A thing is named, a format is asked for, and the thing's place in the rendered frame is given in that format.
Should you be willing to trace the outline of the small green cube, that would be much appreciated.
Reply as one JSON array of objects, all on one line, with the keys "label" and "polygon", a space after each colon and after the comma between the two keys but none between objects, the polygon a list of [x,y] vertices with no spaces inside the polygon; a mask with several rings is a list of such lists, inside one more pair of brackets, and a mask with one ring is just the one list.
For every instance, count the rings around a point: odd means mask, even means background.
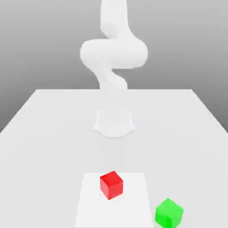
[{"label": "small green cube", "polygon": [[167,198],[155,211],[155,222],[162,228],[176,228],[182,221],[184,209]]}]

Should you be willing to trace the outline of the small red cube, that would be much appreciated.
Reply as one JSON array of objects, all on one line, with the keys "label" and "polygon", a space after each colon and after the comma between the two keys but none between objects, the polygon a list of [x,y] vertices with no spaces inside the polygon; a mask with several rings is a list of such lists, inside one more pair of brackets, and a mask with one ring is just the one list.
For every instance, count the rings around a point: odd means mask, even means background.
[{"label": "small red cube", "polygon": [[123,193],[123,180],[115,171],[102,175],[100,190],[108,200],[115,198]]}]

